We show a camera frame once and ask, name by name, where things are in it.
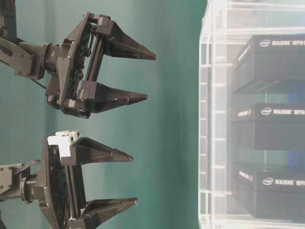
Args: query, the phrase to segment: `green background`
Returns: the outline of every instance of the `green background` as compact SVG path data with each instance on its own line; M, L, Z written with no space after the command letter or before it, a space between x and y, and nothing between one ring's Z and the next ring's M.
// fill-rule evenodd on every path
M88 200L137 197L138 206L101 228L198 228L198 41L204 0L16 0L18 36L61 43L86 11L110 15L157 61L105 57L98 81L149 95L147 101L93 114L64 116L44 90L1 64L0 164L39 159L42 138L78 129L134 157L132 163L83 166ZM42 80L48 82L49 76ZM37 203L0 204L8 229L50 228Z

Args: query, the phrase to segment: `robotic arm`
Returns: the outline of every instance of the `robotic arm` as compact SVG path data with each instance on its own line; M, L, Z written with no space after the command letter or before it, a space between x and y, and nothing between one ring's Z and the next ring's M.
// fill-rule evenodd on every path
M40 46L17 38L15 0L0 0L0 15L0 60L14 69L15 75L36 82L44 77L45 71L49 72L51 80L46 96L51 107L67 115L89 118L91 113L147 99L145 94L96 82L104 55L156 59L154 53L127 36L110 17L87 12L62 44ZM90 56L84 74L85 58Z
M0 166L0 202L38 201L53 229L94 229L136 204L137 198L87 201L81 170L84 164L131 162L133 157L78 131L56 132L42 144L41 160ZM31 174L31 166L38 163L38 172ZM1 220L0 229L5 229Z

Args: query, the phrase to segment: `intel logo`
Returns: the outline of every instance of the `intel logo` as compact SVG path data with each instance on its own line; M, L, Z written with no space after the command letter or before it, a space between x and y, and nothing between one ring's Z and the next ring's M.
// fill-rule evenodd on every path
M273 178L265 178L264 180L263 180L263 184L264 185L272 185L273 184L273 182L274 182L274 180L273 180Z
M272 109L269 107L266 107L263 110L261 110L262 115L269 115L269 114L271 114L271 112L272 112Z
M259 43L259 45L262 46L262 47L267 47L267 46L270 45L270 43L271 43L270 40L263 40L263 41L261 41L261 42Z

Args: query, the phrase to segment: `black cable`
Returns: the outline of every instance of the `black cable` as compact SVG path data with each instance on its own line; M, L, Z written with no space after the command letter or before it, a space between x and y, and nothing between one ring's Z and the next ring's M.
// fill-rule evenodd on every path
M40 87L44 88L44 89L47 89L45 86L43 86L40 82L36 81L36 80L33 80L31 79L33 82L35 82L36 84L38 84Z
M18 173L21 173L22 171L26 170L27 168L29 168L29 167L31 167L31 166L33 166L33 165L35 165L35 164L38 164L38 163L40 163L40 162L41 162L40 160L30 161L29 163L26 163L24 166L22 166L22 167L16 169L16 171L14 172L13 175L16 175L16 174L18 174Z

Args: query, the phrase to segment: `realsense depth camera box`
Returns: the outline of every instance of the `realsense depth camera box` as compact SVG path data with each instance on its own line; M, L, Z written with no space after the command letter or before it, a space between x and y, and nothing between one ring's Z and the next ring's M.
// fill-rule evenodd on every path
M255 218L305 221L302 169L234 164L233 195Z
M233 139L257 150L305 149L305 104L255 103L233 110Z
M305 88L305 34L255 35L238 54L234 93L287 93Z

